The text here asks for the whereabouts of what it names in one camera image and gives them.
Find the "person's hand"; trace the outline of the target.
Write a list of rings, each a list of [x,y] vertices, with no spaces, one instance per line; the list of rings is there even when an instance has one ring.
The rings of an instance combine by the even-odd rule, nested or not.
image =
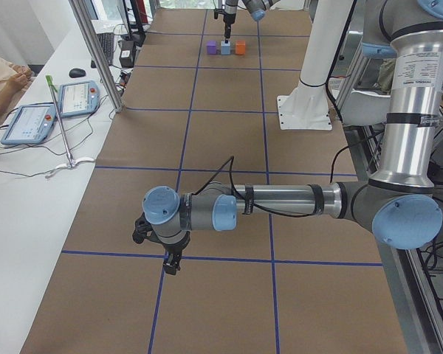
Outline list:
[[[19,66],[16,64],[13,64],[10,68],[15,74],[7,80],[5,88],[12,93],[16,93],[30,82],[32,71],[28,66]]]

